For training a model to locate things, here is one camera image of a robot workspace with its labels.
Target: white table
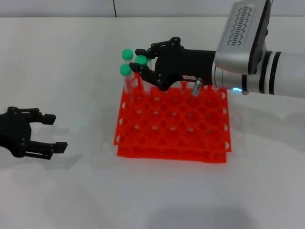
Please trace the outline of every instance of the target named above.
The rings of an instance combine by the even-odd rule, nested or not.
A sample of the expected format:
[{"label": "white table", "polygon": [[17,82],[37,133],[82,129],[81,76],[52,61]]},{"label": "white table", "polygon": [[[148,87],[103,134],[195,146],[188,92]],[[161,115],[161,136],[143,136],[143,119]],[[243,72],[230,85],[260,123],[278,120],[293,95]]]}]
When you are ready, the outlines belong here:
[{"label": "white table", "polygon": [[[226,18],[1,18],[0,110],[40,108],[67,141],[51,161],[0,149],[1,229],[287,229],[305,225],[305,100],[229,93],[227,164],[126,159],[112,145],[124,48],[180,36],[215,50]],[[267,48],[305,52],[305,18],[271,18]]]}]

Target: green test tube cap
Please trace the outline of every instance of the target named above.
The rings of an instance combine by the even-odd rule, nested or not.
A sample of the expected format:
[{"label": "green test tube cap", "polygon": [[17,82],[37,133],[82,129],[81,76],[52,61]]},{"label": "green test tube cap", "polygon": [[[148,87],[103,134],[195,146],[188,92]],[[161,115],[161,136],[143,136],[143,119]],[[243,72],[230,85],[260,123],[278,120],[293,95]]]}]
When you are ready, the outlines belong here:
[{"label": "green test tube cap", "polygon": [[122,58],[125,61],[131,61],[133,59],[133,51],[131,49],[124,49],[122,52]]},{"label": "green test tube cap", "polygon": [[125,63],[120,66],[120,72],[122,76],[129,76],[132,74],[132,69]]},{"label": "green test tube cap", "polygon": [[138,63],[138,64],[144,64],[144,65],[147,65],[147,58],[143,55],[138,55],[136,58],[135,58],[135,62]]}]

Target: metal pin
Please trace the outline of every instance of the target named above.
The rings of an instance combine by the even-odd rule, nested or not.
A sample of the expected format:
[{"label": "metal pin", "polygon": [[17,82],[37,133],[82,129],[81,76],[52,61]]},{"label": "metal pin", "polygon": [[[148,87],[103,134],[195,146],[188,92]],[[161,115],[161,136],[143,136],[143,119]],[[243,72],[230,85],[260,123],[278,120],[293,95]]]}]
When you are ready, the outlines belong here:
[{"label": "metal pin", "polygon": [[198,96],[199,95],[199,91],[200,91],[200,88],[202,86],[202,79],[201,78],[197,78],[196,82],[195,82],[195,86],[194,86],[194,89],[192,91],[192,95],[194,96]]}]

